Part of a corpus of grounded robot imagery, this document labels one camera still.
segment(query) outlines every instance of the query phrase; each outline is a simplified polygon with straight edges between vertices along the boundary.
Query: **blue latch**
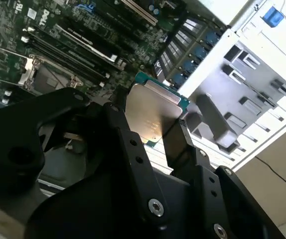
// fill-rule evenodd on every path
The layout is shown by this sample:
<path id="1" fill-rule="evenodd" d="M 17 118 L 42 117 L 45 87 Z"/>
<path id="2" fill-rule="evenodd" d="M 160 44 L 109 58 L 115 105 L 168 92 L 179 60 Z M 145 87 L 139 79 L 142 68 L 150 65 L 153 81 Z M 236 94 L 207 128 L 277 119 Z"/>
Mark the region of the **blue latch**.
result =
<path id="1" fill-rule="evenodd" d="M 276 8 L 273 6 L 269 11 L 263 16 L 263 20 L 265 23 L 267 23 L 270 27 L 276 27 L 278 24 L 284 19 L 284 15 L 279 12 Z"/>

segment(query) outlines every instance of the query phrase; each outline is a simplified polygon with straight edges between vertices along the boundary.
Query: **motherboard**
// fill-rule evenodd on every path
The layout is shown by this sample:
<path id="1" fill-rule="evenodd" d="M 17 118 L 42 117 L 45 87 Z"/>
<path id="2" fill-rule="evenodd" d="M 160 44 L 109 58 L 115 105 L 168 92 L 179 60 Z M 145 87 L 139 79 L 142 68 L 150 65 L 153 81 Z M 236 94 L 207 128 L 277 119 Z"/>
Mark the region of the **motherboard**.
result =
<path id="1" fill-rule="evenodd" d="M 109 98 L 187 18 L 180 0 L 0 0 L 0 102 L 63 87 Z"/>

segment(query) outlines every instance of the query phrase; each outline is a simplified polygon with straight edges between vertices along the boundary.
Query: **black cable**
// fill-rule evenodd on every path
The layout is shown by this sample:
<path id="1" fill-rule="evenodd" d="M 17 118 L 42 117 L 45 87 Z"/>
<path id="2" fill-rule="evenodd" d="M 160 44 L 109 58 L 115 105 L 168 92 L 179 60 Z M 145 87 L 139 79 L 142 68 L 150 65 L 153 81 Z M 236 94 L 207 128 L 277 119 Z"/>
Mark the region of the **black cable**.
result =
<path id="1" fill-rule="evenodd" d="M 273 168 L 267 164 L 265 161 L 261 160 L 260 158 L 258 158 L 257 156 L 255 156 L 256 159 L 258 159 L 260 162 L 262 162 L 264 165 L 266 165 L 267 167 L 269 167 L 269 169 L 276 174 L 279 178 L 281 178 L 285 183 L 286 183 L 286 179 L 284 179 L 282 176 L 280 176 L 276 171 L 273 170 Z"/>

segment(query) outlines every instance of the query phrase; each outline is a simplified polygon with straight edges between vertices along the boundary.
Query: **mounting hole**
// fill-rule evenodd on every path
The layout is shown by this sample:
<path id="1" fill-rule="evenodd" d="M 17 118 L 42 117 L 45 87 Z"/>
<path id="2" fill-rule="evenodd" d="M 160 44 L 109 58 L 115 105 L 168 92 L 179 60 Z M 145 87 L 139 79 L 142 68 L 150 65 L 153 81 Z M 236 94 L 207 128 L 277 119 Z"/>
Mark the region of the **mounting hole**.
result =
<path id="1" fill-rule="evenodd" d="M 82 97 L 81 95 L 74 95 L 74 97 L 75 97 L 77 100 L 80 100 L 80 101 L 83 100 L 83 97 Z"/>
<path id="2" fill-rule="evenodd" d="M 225 229 L 221 225 L 214 224 L 214 231 L 215 231 L 215 233 L 219 239 L 227 239 L 228 238 Z"/>
<path id="3" fill-rule="evenodd" d="M 116 106 L 111 106 L 111 108 L 114 110 L 114 111 L 119 111 L 119 109 L 118 109 L 118 107 L 116 107 Z"/>
<path id="4" fill-rule="evenodd" d="M 130 143 L 131 143 L 133 146 L 137 146 L 137 144 L 138 144 L 138 143 L 136 143 L 133 139 L 130 140 Z"/>
<path id="5" fill-rule="evenodd" d="M 214 197 L 217 197 L 217 193 L 215 191 L 211 191 L 211 194 L 214 196 Z"/>
<path id="6" fill-rule="evenodd" d="M 138 163 L 143 163 L 143 159 L 141 157 L 136 157 L 135 160 L 138 162 Z"/>
<path id="7" fill-rule="evenodd" d="M 10 150 L 8 158 L 18 165 L 26 165 L 33 162 L 33 153 L 26 147 L 14 147 Z"/>

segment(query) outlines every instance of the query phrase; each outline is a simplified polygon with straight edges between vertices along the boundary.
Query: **silver screw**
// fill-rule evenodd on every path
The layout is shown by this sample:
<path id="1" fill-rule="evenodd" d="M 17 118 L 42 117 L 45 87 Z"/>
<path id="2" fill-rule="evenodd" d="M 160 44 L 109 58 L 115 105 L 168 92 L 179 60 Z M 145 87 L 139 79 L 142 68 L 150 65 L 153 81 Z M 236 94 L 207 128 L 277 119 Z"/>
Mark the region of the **silver screw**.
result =
<path id="1" fill-rule="evenodd" d="M 226 171 L 226 173 L 227 173 L 228 175 L 232 175 L 232 171 L 229 170 L 228 168 L 225 168 L 225 171 Z"/>
<path id="2" fill-rule="evenodd" d="M 114 110 L 114 111 L 119 111 L 119 109 L 115 106 L 111 106 L 111 108 Z"/>
<path id="3" fill-rule="evenodd" d="M 148 202 L 148 208 L 157 217 L 162 217 L 164 215 L 164 207 L 162 203 L 157 199 L 151 199 Z"/>
<path id="4" fill-rule="evenodd" d="M 207 156 L 207 154 L 206 154 L 203 150 L 200 149 L 199 152 L 200 152 L 204 157 Z"/>
<path id="5" fill-rule="evenodd" d="M 215 224 L 214 231 L 220 239 L 227 239 L 227 233 L 221 225 Z"/>
<path id="6" fill-rule="evenodd" d="M 80 101 L 83 100 L 83 97 L 82 97 L 81 95 L 74 95 L 74 97 L 75 97 L 77 100 L 80 100 Z"/>

